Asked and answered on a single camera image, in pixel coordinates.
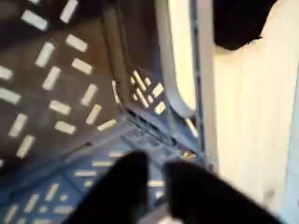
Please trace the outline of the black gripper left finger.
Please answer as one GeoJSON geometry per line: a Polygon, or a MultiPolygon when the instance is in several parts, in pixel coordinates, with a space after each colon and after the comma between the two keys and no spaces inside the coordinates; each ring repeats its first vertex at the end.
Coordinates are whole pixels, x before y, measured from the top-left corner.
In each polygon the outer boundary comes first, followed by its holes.
{"type": "Polygon", "coordinates": [[[63,224],[136,224],[148,206],[148,163],[142,150],[118,159],[63,224]]]}

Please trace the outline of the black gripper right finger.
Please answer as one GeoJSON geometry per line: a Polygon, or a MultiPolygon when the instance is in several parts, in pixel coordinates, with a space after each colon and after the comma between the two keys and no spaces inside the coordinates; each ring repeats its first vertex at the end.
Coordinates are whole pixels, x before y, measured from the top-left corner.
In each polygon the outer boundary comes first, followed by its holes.
{"type": "Polygon", "coordinates": [[[170,213],[184,224],[282,224],[201,166],[170,161],[164,174],[170,213]]]}

